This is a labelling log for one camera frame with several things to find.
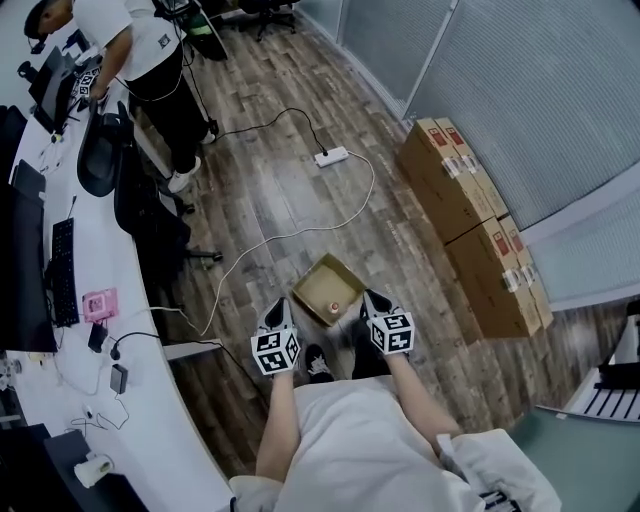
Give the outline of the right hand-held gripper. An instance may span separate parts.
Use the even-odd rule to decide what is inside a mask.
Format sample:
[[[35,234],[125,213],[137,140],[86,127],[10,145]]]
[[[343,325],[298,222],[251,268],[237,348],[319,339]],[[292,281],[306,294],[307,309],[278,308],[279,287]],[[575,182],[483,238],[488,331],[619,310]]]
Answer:
[[[391,296],[365,289],[360,311],[369,328],[371,343],[383,354],[408,353],[414,348],[415,323]]]

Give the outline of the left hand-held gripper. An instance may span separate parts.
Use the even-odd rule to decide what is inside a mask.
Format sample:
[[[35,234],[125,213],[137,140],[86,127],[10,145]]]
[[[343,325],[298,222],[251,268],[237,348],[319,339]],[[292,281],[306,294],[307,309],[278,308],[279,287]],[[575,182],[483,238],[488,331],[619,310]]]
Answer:
[[[301,353],[301,345],[289,300],[280,297],[259,317],[251,337],[251,351],[264,376],[293,370]]]

